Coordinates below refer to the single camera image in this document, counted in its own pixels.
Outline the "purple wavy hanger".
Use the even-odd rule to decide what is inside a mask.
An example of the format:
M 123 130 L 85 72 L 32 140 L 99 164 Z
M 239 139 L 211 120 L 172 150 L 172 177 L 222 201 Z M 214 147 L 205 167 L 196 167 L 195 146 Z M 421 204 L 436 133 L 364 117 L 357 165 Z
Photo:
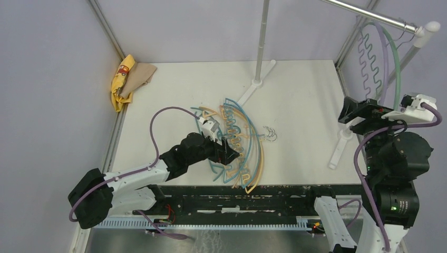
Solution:
M 381 56 L 375 54 L 376 48 L 371 42 L 371 34 L 364 31 L 373 27 L 378 35 Z M 402 69 L 399 46 L 390 33 L 378 22 L 369 21 L 359 30 L 357 36 L 357 53 L 364 98 L 384 102 L 391 84 L 394 85 L 393 108 L 400 104 L 402 89 Z

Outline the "green wavy hanger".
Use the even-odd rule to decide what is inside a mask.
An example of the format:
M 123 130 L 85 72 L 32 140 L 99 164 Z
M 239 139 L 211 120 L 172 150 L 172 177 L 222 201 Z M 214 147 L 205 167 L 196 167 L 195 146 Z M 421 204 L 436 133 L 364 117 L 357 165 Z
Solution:
M 358 53 L 359 56 L 359 64 L 361 66 L 361 75 L 364 78 L 363 80 L 363 88 L 365 91 L 367 91 L 365 97 L 368 98 L 368 95 L 372 92 L 371 88 L 366 86 L 366 82 L 369 79 L 368 73 L 366 73 L 364 70 L 367 67 L 367 63 L 370 64 L 370 69 L 373 73 L 373 82 L 376 84 L 376 91 L 374 99 L 379 100 L 380 102 L 384 102 L 386 98 L 386 91 L 388 88 L 388 85 L 390 82 L 395 82 L 395 94 L 394 94 L 394 102 L 393 102 L 393 109 L 397 110 L 399 108 L 400 104 L 400 94 L 401 94 L 401 71 L 403 69 L 403 63 L 400 62 L 398 49 L 399 47 L 395 45 L 395 40 L 392 39 L 389 32 L 378 22 L 367 22 L 362 26 L 362 28 L 365 28 L 366 26 L 374 25 L 376 27 L 376 30 L 379 34 L 380 40 L 381 40 L 381 46 L 383 51 L 383 78 L 378 79 L 376 76 L 380 73 L 380 68 L 378 66 L 375 66 L 374 63 L 377 60 L 377 57 L 375 54 L 372 53 L 373 50 L 373 44 L 369 43 L 368 40 L 370 39 L 369 33 L 363 33 L 363 30 L 360 30 L 360 35 L 358 36 Z M 389 65 L 388 65 L 388 50 L 387 48 L 390 47 L 394 66 L 395 66 L 395 76 L 391 77 L 389 72 Z

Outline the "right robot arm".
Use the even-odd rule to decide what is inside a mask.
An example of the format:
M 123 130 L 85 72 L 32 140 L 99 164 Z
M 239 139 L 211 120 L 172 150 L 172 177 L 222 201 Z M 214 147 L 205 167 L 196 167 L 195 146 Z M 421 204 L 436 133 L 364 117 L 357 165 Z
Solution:
M 398 110 L 393 110 L 373 99 L 346 97 L 338 121 L 362 136 L 353 157 L 363 188 L 359 241 L 349 234 L 333 189 L 311 188 L 310 197 L 304 201 L 305 210 L 319 215 L 330 252 L 396 252 L 419 212 L 414 181 L 428 172 L 433 152 L 412 129 L 442 122 L 436 99 L 406 95 Z

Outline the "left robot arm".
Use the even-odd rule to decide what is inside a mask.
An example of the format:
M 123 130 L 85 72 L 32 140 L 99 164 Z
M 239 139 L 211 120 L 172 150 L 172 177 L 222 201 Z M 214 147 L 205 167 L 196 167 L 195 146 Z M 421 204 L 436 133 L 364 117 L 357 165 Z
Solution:
M 139 168 L 102 173 L 89 170 L 69 193 L 69 220 L 82 229 L 92 228 L 109 216 L 137 210 L 158 215 L 166 201 L 157 185 L 178 178 L 198 162 L 210 160 L 229 165 L 240 157 L 226 138 L 220 141 L 199 133 L 189 133 L 179 144 Z

